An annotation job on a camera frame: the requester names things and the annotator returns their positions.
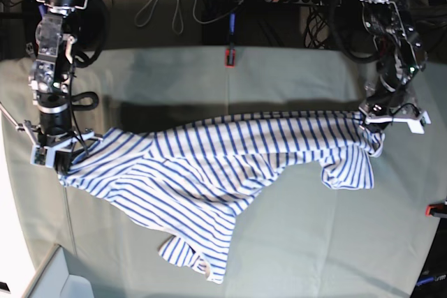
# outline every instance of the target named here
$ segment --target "blue and white striped fabric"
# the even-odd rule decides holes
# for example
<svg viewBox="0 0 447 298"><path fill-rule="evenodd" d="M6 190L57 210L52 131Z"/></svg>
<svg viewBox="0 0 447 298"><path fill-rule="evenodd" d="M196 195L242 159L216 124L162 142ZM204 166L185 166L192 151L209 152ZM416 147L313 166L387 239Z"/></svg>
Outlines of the blue and white striped fabric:
<svg viewBox="0 0 447 298"><path fill-rule="evenodd" d="M380 155L384 137L360 130L360 120L359 112L279 112L144 135L111 129L60 180L169 232L165 260L222 283L236 216L287 166L317 161L329 188L373 187L369 156Z"/></svg>

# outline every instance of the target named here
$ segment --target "white cable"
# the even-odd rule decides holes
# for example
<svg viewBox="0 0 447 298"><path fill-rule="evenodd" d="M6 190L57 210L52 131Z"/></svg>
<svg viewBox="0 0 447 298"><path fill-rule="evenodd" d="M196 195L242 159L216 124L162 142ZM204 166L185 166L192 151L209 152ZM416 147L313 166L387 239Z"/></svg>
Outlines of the white cable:
<svg viewBox="0 0 447 298"><path fill-rule="evenodd" d="M176 0L176 1L177 1L177 4L176 4L176 6L175 6L175 12L174 12L174 17L173 17L173 25L172 25L172 28L173 28L174 33L176 33L177 35L182 35L182 33L183 33L183 31L184 31L183 15L182 15L182 10L181 10L181 8L180 8L180 0ZM230 14L237 8L237 7L239 7L243 2L244 2L244 0L241 0L241 1L239 2L239 4L238 4L236 7L234 7L232 10L230 10L229 12L227 12L227 13L224 14L224 15L221 15L220 17L217 17L216 19L213 19L213 20L210 20L210 21L203 22L203 21L200 21L200 20L196 17L197 0L194 0L194 5L193 5L193 18L194 18L194 20L195 20L197 23L199 23L199 24L211 24L211 23L213 23L213 22L217 22L217 21L219 21L219 20L222 20L222 19L225 18L225 17L228 17L228 16L229 16L229 15L230 15ZM159 3L159 0L149 0L149 1L148 1L148 2L141 8L141 10L139 10L139 11L137 12L137 14L135 15L135 18L134 18L133 23L134 23L137 27L139 27L139 28L144 27L144 26L146 26L147 24L149 24L149 22L150 22L151 19L152 19L153 14L154 14L155 8L156 8L156 6L157 6L158 3ZM152 9L150 10L149 17L147 17L147 19L146 19L145 21L143 21L143 22L141 22L141 23L138 23L138 19L140 18L140 16L142 15L142 13L143 13L146 9L148 9L148 8L151 6L151 4L152 4ZM180 25L180 30L179 30L179 31L176 30L176 28L175 28L175 23L176 23L177 20L179 21L179 25Z"/></svg>

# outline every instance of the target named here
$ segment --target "white wall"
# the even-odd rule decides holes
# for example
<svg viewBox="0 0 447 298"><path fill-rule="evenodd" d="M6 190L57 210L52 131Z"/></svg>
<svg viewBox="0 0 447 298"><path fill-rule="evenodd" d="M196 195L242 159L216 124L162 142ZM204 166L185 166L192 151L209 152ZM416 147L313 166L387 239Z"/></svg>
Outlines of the white wall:
<svg viewBox="0 0 447 298"><path fill-rule="evenodd" d="M34 276L6 166L0 113L0 282L8 284L11 294L0 298L21 297Z"/></svg>

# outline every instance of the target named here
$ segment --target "striped shirt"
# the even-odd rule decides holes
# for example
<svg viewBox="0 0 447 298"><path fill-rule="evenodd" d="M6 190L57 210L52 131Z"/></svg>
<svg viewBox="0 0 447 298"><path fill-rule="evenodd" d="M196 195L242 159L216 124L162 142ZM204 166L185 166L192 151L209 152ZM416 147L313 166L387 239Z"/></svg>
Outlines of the striped shirt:
<svg viewBox="0 0 447 298"><path fill-rule="evenodd" d="M359 112L276 112L142 135L113 128L59 178L169 232L161 257L222 283L236 216L287 166L319 162L332 189L374 186L369 156L381 154L384 135L360 122Z"/></svg>

